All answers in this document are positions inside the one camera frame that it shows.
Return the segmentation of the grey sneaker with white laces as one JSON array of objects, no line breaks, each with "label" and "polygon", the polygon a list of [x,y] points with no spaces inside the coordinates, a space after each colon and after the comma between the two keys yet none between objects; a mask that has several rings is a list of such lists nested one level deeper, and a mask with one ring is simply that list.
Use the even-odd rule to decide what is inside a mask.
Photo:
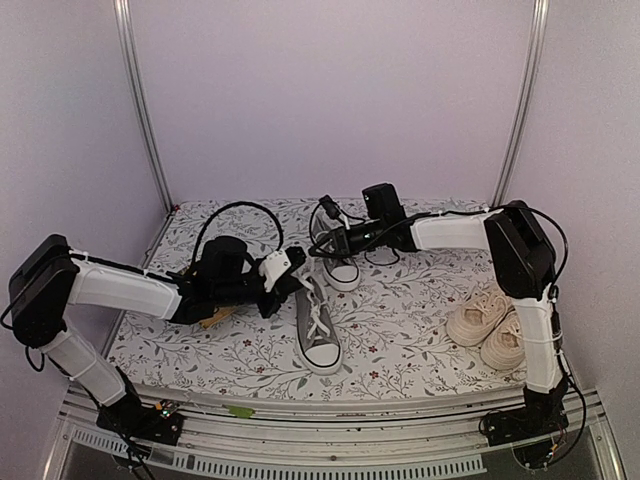
[{"label": "grey sneaker with white laces", "polygon": [[326,291],[310,268],[298,280],[301,284],[295,292],[298,356],[316,375],[335,374],[342,364],[343,350],[330,318]]}]

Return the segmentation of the beige sneaker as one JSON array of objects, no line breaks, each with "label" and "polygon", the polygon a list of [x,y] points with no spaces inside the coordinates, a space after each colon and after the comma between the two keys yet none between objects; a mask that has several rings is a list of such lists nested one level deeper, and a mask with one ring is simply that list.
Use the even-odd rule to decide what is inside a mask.
[{"label": "beige sneaker", "polygon": [[516,368],[524,360],[524,341],[519,317],[510,311],[484,340],[480,356],[489,367],[506,371]]},{"label": "beige sneaker", "polygon": [[511,309],[512,301],[499,287],[474,288],[449,316],[446,333],[459,346],[479,345]]}]

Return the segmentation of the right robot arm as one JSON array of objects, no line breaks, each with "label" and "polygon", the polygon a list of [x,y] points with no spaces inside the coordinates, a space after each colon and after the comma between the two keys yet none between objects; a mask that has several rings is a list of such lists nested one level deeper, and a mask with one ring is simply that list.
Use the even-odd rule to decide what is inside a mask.
[{"label": "right robot arm", "polygon": [[363,199],[367,221],[320,235],[311,244],[311,256],[350,259],[376,247],[407,253],[488,251],[498,286],[512,300],[522,326],[527,390],[549,394],[560,385],[561,326],[555,302],[564,265],[556,260],[554,247],[538,222],[541,212],[516,200],[476,212],[409,215],[389,183],[365,189]]}]

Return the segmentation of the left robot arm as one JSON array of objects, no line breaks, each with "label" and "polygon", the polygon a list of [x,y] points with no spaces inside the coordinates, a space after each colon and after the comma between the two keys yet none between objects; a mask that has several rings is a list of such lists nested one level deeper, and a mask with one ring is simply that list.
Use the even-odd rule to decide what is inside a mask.
[{"label": "left robot arm", "polygon": [[65,321],[66,308],[95,305],[192,325],[225,307],[254,304],[268,318],[300,288],[294,274],[305,260],[299,246],[255,259],[243,241],[222,236],[207,242],[184,273],[158,275],[74,251],[54,234],[12,275],[3,315],[19,343],[55,362],[110,407],[111,419],[126,433],[138,434],[149,423],[146,408],[132,399],[125,375]]}]

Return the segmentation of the yellow bamboo fan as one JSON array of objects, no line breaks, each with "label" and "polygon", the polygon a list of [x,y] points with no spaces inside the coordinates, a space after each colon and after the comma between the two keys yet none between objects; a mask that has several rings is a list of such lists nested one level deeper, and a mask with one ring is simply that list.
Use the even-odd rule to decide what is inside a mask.
[{"label": "yellow bamboo fan", "polygon": [[216,309],[211,317],[200,320],[199,325],[203,329],[211,328],[212,326],[219,324],[221,321],[231,316],[235,312],[235,310],[235,307],[222,307]]}]

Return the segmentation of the floral patterned table mat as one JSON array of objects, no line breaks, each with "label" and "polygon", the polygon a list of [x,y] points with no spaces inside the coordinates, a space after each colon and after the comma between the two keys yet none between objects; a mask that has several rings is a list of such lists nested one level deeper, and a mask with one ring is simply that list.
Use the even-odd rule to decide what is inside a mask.
[{"label": "floral patterned table mat", "polygon": [[292,401],[387,401],[524,382],[524,365],[495,370],[482,361],[478,347],[458,346],[445,331],[469,293],[493,282],[487,251],[380,249],[357,264],[356,290],[327,293],[343,349],[334,374],[319,376],[301,363],[293,301],[267,319],[255,306],[242,306],[210,327],[129,313],[107,358],[140,385]]}]

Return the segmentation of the green tape piece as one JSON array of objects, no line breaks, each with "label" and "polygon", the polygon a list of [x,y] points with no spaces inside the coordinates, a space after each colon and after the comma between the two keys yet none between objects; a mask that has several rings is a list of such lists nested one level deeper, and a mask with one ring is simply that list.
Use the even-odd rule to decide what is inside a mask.
[{"label": "green tape piece", "polygon": [[230,415],[240,419],[249,419],[255,414],[253,408],[245,406],[225,405],[224,408]]}]

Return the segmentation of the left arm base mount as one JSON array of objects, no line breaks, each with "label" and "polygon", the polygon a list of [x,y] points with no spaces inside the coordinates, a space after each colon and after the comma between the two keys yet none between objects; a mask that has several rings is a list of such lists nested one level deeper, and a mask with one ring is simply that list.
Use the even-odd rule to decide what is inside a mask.
[{"label": "left arm base mount", "polygon": [[145,406],[138,397],[125,396],[111,406],[101,406],[96,425],[127,438],[176,446],[185,420],[179,407],[171,400]]}]

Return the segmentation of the aluminium front rail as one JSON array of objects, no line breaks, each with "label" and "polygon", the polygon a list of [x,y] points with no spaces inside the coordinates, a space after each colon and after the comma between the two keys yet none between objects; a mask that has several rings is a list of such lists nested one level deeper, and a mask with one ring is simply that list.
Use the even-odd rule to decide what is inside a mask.
[{"label": "aluminium front rail", "polygon": [[[549,435],[490,446],[487,413],[522,403],[519,388],[382,401],[243,398],[143,386],[144,403],[171,399],[185,417],[176,446],[146,442],[155,478],[629,479],[598,392],[569,393],[569,426],[548,466]],[[249,419],[225,405],[250,407]]]}]

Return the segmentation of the right aluminium frame post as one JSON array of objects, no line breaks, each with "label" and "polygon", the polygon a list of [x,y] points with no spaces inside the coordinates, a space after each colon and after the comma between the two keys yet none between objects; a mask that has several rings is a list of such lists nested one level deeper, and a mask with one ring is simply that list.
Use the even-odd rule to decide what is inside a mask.
[{"label": "right aluminium frame post", "polygon": [[535,0],[533,2],[533,13],[527,52],[525,55],[523,76],[504,159],[501,164],[497,184],[491,199],[492,206],[498,206],[506,199],[511,185],[511,180],[516,170],[519,151],[524,137],[528,114],[534,97],[536,80],[543,55],[549,8],[549,0]]}]

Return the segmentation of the aluminium frame post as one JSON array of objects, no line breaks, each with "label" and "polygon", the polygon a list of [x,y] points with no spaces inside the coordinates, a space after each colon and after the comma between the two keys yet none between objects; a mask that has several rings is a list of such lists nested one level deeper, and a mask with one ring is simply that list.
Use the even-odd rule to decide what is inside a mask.
[{"label": "aluminium frame post", "polygon": [[136,49],[131,5],[127,0],[115,0],[113,2],[113,6],[125,72],[131,90],[132,102],[142,136],[144,149],[149,161],[151,175],[163,209],[166,212],[171,213],[174,207],[174,202],[170,193],[167,176],[161,162],[151,115],[147,104],[142,72]]},{"label": "aluminium frame post", "polygon": [[536,80],[543,55],[549,8],[549,0],[535,0],[533,2],[533,13],[527,52],[525,55],[523,76],[504,159],[501,164],[497,184],[491,199],[492,206],[498,206],[506,199],[511,185],[511,180],[516,170],[519,151],[524,137],[528,114],[534,97]]}]

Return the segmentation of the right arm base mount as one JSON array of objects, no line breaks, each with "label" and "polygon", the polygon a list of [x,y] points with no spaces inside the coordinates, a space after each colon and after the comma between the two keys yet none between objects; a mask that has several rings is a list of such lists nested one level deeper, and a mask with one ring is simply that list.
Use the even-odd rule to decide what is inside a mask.
[{"label": "right arm base mount", "polygon": [[543,394],[525,387],[524,405],[487,413],[479,421],[479,433],[490,446],[498,446],[559,432],[569,425],[563,397],[558,389]]}]

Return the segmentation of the left aluminium frame post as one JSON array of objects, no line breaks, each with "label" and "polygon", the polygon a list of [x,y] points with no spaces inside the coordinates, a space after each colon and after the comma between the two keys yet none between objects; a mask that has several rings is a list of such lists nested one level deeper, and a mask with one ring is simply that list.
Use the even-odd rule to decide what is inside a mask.
[{"label": "left aluminium frame post", "polygon": [[113,6],[125,72],[131,90],[132,102],[142,136],[144,149],[149,161],[151,175],[163,209],[166,212],[171,213],[174,207],[174,202],[170,193],[167,176],[161,162],[151,115],[147,104],[142,72],[136,49],[131,5],[127,0],[115,0],[113,2]]}]

